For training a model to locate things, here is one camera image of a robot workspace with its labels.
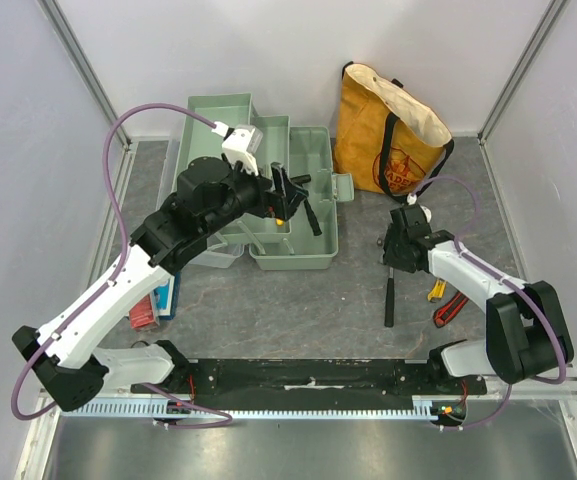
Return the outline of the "green plastic tool box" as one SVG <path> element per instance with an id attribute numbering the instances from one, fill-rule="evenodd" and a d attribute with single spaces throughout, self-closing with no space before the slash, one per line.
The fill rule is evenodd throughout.
<path id="1" fill-rule="evenodd" d="M 263 116 L 249 93 L 191 96 L 189 110 L 231 127 L 252 125 L 262 134 L 255 157 L 270 176 L 280 163 L 288 176 L 308 192 L 295 215 L 280 223 L 245 215 L 208 240 L 196 266 L 228 268 L 249 254 L 265 271 L 323 270 L 339 251 L 337 205 L 354 198 L 351 175 L 333 169 L 331 138 L 324 126 L 294 126 L 286 115 Z"/>

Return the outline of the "claw hammer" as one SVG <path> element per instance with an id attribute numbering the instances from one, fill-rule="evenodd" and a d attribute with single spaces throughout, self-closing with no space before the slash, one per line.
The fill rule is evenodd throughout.
<path id="1" fill-rule="evenodd" d="M 395 309 L 395 283 L 394 283 L 394 268 L 382 260 L 382 263 L 388 267 L 388 278 L 386 283 L 386 298 L 384 309 L 384 327 L 394 327 L 394 309 Z"/>

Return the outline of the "black rubber mallet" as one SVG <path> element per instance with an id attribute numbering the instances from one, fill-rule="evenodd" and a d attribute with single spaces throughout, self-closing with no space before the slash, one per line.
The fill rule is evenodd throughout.
<path id="1" fill-rule="evenodd" d="M 303 174 L 303 175 L 298 175 L 298 176 L 292 177 L 291 181 L 296 185 L 303 186 L 307 183 L 310 183 L 312 181 L 312 177 L 309 174 Z M 303 201 L 303 204 L 304 204 L 307 219 L 308 219 L 308 222 L 309 222 L 309 225 L 310 225 L 310 228 L 312 230 L 313 235 L 315 237 L 321 236 L 322 230 L 319 226 L 318 218 L 317 218 L 309 200 L 305 199 Z"/>

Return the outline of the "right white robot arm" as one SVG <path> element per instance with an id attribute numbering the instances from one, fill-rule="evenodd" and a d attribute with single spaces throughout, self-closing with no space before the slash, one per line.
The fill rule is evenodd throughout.
<path id="1" fill-rule="evenodd" d="M 574 347 L 555 288 L 529 283 L 493 267 L 446 230 L 434 231 L 429 211 L 405 205 L 390 212 L 383 263 L 407 273 L 426 272 L 447 281 L 484 314 L 485 337 L 438 349 L 426 381 L 445 394 L 462 377 L 495 375 L 514 385 L 526 379 L 561 383 Z"/>

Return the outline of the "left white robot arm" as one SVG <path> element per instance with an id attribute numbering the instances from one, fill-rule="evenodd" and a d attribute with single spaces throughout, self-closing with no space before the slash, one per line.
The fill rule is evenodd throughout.
<path id="1" fill-rule="evenodd" d="M 146 347 L 102 349 L 109 331 L 156 287 L 206 251 L 208 239 L 245 214 L 287 221 L 307 199 L 310 175 L 247 173 L 223 157 L 199 157 L 177 178 L 177 189 L 133 232 L 106 274 L 53 321 L 20 327 L 12 341 L 63 411 L 74 411 L 103 389 L 152 384 L 174 393 L 190 375 L 189 360 L 168 340 Z"/>

